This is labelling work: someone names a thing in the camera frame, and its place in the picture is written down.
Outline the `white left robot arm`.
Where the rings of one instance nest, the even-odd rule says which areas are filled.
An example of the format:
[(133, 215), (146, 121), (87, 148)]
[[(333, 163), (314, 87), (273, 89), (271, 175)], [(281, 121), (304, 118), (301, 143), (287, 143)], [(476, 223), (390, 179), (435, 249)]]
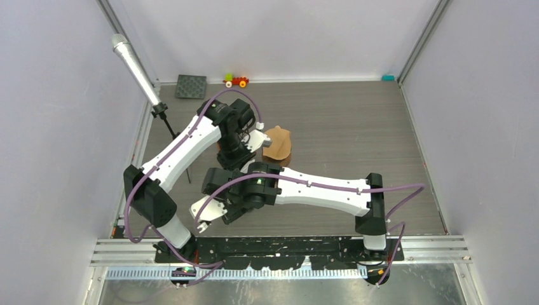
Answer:
[(251, 128), (255, 114), (241, 100), (231, 105), (206, 101), (188, 126), (162, 152), (140, 168), (130, 165), (123, 174), (125, 212), (135, 210), (172, 246), (170, 254), (187, 263), (195, 253), (189, 229), (180, 221), (177, 205), (169, 192), (179, 177), (211, 145), (217, 144), (217, 161), (225, 170), (240, 169), (255, 155), (244, 131)]

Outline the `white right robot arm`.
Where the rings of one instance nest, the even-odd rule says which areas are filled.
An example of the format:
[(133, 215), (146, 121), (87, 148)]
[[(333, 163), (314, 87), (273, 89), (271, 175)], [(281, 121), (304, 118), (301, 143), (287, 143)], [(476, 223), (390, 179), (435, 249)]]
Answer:
[(211, 168), (201, 188), (204, 197), (189, 211), (202, 233), (213, 220), (230, 224), (247, 212), (270, 205), (339, 210), (355, 217), (355, 230), (364, 237), (364, 255), (378, 261), (388, 253), (383, 195), (371, 193), (379, 188), (380, 180), (374, 173), (365, 179), (334, 179), (260, 161), (241, 170)]

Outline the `red toy brick car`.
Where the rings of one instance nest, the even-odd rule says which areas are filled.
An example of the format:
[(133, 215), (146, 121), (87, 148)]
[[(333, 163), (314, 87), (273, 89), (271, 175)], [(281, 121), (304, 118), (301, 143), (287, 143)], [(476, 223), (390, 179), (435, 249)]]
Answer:
[(247, 77), (236, 77), (232, 73), (225, 74), (224, 79), (222, 80), (226, 88), (232, 88), (233, 86), (239, 86), (240, 88), (245, 88), (249, 84), (249, 78)]

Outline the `dark grey studded plate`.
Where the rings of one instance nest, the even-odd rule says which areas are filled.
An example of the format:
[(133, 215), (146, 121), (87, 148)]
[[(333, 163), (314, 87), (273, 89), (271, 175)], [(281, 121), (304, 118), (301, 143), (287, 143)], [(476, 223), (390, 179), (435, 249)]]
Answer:
[(179, 99), (204, 99), (206, 89), (206, 76), (179, 74), (174, 96)]

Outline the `silver microphone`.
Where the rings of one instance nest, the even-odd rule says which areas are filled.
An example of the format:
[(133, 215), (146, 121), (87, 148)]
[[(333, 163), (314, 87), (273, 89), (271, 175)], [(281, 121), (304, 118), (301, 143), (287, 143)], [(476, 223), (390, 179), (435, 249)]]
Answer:
[(129, 40), (122, 34), (113, 34), (111, 42), (113, 45), (113, 52), (126, 65), (130, 74), (133, 76), (149, 103), (153, 107), (159, 107), (162, 104), (162, 101), (155, 92), (154, 86), (150, 82), (149, 77), (144, 72)]

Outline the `teal block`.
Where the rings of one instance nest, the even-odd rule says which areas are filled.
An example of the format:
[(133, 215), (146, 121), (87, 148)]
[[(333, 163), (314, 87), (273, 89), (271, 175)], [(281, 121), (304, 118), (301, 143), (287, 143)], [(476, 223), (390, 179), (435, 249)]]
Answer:
[(381, 77), (381, 80), (382, 81), (395, 81), (395, 76), (394, 75), (390, 75), (390, 74), (386, 74), (386, 75), (383, 75)]

